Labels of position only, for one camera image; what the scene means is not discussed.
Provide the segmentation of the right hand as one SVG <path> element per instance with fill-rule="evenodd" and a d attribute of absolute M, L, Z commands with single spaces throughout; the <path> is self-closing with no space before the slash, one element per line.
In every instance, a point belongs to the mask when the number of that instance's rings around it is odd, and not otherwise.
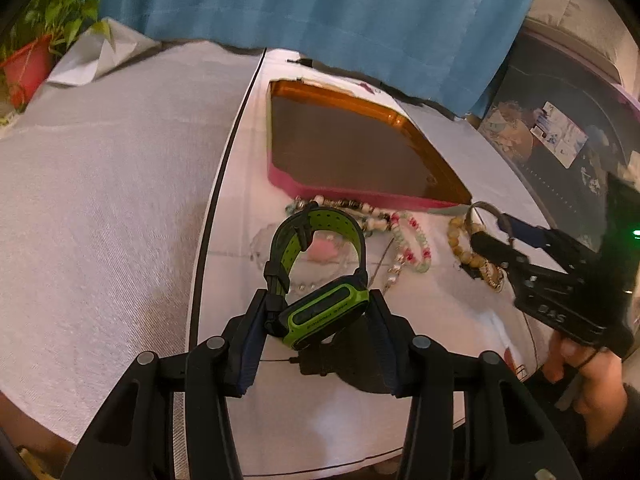
<path fill-rule="evenodd" d="M 603 443 L 623 419 L 628 396 L 623 383 L 623 364 L 608 349 L 584 347 L 554 332 L 549 341 L 548 359 L 542 366 L 549 382 L 564 378 L 564 366 L 578 370 L 582 388 L 574 408 L 585 419 L 590 448 Z"/>

